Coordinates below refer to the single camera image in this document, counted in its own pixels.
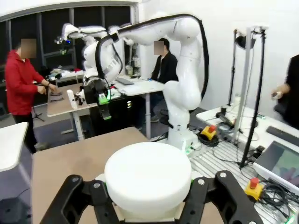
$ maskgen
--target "keyboard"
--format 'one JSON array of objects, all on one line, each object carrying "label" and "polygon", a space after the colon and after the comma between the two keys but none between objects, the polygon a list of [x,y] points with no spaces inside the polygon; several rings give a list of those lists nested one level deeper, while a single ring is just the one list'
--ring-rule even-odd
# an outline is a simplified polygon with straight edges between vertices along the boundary
[{"label": "keyboard", "polygon": [[279,130],[275,127],[269,126],[266,130],[266,132],[273,134],[276,137],[281,138],[282,140],[288,141],[290,143],[292,143],[293,145],[296,145],[299,147],[299,138],[297,138],[294,135],[291,135],[287,132],[284,132],[282,130]]},{"label": "keyboard", "polygon": [[128,81],[125,78],[116,78],[116,81],[123,84],[123,85],[134,85],[134,83]]}]

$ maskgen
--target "red button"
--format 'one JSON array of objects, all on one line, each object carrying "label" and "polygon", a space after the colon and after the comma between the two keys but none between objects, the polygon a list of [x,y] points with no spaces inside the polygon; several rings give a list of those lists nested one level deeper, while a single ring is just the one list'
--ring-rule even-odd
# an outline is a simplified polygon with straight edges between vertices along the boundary
[{"label": "red button", "polygon": [[215,131],[216,127],[214,125],[211,125],[209,127],[209,133],[212,133],[213,131]]},{"label": "red button", "polygon": [[259,182],[258,178],[253,178],[253,179],[251,179],[251,180],[250,180],[250,188],[251,188],[251,189],[255,189],[256,186],[257,186],[257,184],[258,184],[258,182]]}]

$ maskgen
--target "person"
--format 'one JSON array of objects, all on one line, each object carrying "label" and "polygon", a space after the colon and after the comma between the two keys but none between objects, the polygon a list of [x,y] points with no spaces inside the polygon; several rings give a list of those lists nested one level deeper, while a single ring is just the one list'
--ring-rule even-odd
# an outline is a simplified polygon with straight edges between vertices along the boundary
[{"label": "person", "polygon": [[5,65],[5,81],[7,89],[7,105],[16,123],[28,122],[24,143],[33,154],[38,149],[44,149],[45,144],[36,141],[33,131],[31,109],[34,95],[46,94],[45,86],[57,91],[57,87],[50,84],[35,71],[29,58],[36,56],[36,39],[27,35],[20,39],[16,48],[9,52]]},{"label": "person", "polygon": [[[163,84],[168,81],[178,81],[178,76],[176,74],[177,69],[177,58],[169,50],[170,43],[166,38],[161,38],[159,41],[154,42],[154,55],[159,55],[156,61],[154,71],[151,73],[151,79],[161,82]],[[150,95],[150,114],[151,122],[158,122],[159,117],[154,113],[154,107],[163,100],[163,93],[153,93]],[[145,107],[142,108],[142,123],[145,120],[144,111]]]},{"label": "person", "polygon": [[291,58],[285,83],[275,88],[272,96],[277,92],[280,93],[279,98],[286,98],[286,108],[282,114],[284,121],[299,129],[299,55]]}]

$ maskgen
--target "shoe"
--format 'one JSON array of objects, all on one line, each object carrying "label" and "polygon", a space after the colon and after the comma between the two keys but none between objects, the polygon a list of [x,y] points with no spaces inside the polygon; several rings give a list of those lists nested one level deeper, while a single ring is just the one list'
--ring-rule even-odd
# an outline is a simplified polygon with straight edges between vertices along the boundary
[{"label": "shoe", "polygon": [[34,147],[36,148],[37,151],[42,151],[42,150],[47,149],[48,146],[49,146],[48,143],[45,143],[45,142],[38,142],[38,143],[35,144]]},{"label": "shoe", "polygon": [[150,118],[151,122],[158,122],[159,121],[159,117],[157,115],[154,115]]}]

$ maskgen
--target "black hair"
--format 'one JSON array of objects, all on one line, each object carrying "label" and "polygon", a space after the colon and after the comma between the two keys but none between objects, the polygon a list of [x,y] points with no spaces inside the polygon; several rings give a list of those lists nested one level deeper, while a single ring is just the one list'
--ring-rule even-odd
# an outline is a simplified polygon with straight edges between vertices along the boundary
[{"label": "black hair", "polygon": [[166,46],[166,49],[169,51],[169,40],[167,40],[166,38],[161,38],[159,41],[163,41],[164,46]]},{"label": "black hair", "polygon": [[22,39],[36,39],[36,35],[35,34],[24,34],[21,35],[19,38],[19,41],[17,43],[17,45],[15,46],[15,49],[19,49],[21,47],[21,41]]}]

